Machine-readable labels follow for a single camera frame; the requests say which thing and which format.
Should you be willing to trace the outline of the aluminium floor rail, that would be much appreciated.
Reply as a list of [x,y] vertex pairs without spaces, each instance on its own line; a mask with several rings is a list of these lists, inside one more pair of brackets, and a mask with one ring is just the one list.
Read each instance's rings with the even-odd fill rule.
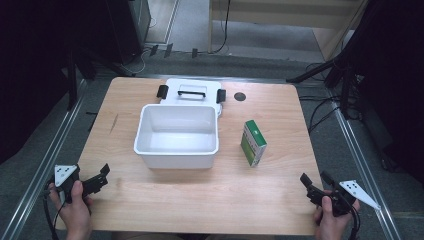
[[353,132],[351,124],[346,120],[340,110],[337,110],[336,118],[343,132],[347,145],[351,151],[357,170],[361,176],[361,180],[365,185],[366,190],[371,197],[380,205],[380,208],[375,211],[382,227],[383,233],[387,240],[402,240],[400,232],[392,217],[391,211],[388,208],[386,201],[380,191],[374,175],[372,174],[367,159],[357,141],[356,135]]
[[17,240],[22,232],[31,211],[33,210],[37,200],[41,197],[42,189],[47,178],[51,176],[51,171],[56,162],[57,156],[64,144],[76,116],[81,108],[82,101],[85,97],[87,89],[87,81],[82,79],[77,84],[77,97],[75,105],[67,110],[63,116],[60,126],[43,155],[42,160],[37,165],[36,171],[31,175],[29,184],[22,191],[22,197],[17,201],[13,215],[8,220],[3,233],[0,234],[0,240]]

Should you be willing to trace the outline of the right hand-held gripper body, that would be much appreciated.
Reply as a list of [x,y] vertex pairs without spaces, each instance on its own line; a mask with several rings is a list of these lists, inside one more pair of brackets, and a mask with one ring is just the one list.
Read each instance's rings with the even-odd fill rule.
[[332,199],[333,216],[338,217],[348,214],[356,200],[359,200],[375,210],[381,206],[357,183],[356,180],[331,182],[332,191],[329,197]]

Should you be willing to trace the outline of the black tripod stand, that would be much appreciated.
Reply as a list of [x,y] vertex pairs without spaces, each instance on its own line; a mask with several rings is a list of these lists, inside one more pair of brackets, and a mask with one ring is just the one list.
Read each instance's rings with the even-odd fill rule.
[[327,88],[334,88],[339,82],[342,82],[342,92],[340,100],[340,109],[345,119],[348,119],[349,91],[355,80],[355,72],[350,64],[348,54],[342,51],[336,57],[320,64],[319,66],[307,71],[306,73],[295,78],[287,79],[287,83],[301,83],[304,80],[329,69],[329,73],[324,79]]

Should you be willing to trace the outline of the light wooden furniture frame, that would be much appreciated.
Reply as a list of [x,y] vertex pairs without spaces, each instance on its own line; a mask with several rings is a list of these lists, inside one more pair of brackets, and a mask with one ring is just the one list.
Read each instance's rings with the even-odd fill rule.
[[347,33],[360,21],[369,0],[208,0],[208,49],[212,51],[212,21],[310,27],[325,60],[333,58]]

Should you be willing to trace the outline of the green and white carton box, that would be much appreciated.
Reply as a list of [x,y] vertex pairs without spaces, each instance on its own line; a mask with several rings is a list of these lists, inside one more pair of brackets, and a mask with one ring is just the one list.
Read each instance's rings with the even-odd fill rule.
[[244,124],[241,147],[248,164],[255,167],[259,164],[267,147],[267,142],[254,120]]

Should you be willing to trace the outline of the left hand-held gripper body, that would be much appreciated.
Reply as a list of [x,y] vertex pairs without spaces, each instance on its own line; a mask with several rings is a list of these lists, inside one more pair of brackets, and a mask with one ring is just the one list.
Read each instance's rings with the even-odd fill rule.
[[79,179],[78,165],[56,165],[54,167],[54,185],[59,194],[61,203],[72,203],[72,188]]

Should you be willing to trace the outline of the person's left hand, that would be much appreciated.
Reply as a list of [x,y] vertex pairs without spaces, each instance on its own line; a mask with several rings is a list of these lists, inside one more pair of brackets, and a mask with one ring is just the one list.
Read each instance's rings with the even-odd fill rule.
[[62,205],[60,197],[53,183],[48,185],[49,197],[59,210],[59,216],[65,223],[67,233],[69,231],[90,231],[92,233],[92,221],[89,206],[93,203],[90,197],[83,198],[83,184],[77,180],[72,188],[72,203]]

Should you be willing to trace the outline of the black metal stand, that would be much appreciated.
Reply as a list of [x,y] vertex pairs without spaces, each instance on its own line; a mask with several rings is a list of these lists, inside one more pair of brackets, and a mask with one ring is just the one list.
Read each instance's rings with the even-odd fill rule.
[[77,71],[85,76],[86,59],[78,45],[71,45],[67,52],[67,79],[68,79],[68,107],[70,111],[77,101]]

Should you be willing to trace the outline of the dark curtain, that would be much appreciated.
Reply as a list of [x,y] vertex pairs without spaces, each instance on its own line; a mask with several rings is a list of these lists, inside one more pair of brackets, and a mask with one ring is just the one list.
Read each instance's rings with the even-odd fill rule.
[[62,72],[68,57],[80,72],[95,70],[80,31],[96,0],[0,0],[0,164],[14,156],[72,90]]
[[424,185],[424,0],[369,0],[355,36],[365,122],[388,168]]

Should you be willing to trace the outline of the black cabinet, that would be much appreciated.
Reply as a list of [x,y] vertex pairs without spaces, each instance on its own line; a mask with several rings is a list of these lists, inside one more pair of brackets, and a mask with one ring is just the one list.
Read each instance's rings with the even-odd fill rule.
[[144,49],[151,14],[148,0],[106,0],[117,61],[129,63]]

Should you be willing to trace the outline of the person's right hand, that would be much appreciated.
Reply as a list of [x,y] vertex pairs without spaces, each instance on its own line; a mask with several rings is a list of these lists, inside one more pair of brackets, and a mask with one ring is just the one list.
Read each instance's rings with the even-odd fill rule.
[[333,215],[332,200],[329,196],[322,198],[322,205],[317,206],[313,220],[316,223],[315,238],[316,236],[342,236],[347,225],[351,222],[353,216],[345,214],[338,217]]

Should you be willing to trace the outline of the white plastic storage box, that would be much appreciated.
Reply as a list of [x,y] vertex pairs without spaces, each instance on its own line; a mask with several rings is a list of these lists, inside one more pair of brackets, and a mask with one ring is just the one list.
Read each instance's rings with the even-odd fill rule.
[[208,169],[219,150],[212,106],[148,104],[142,108],[134,152],[151,169]]

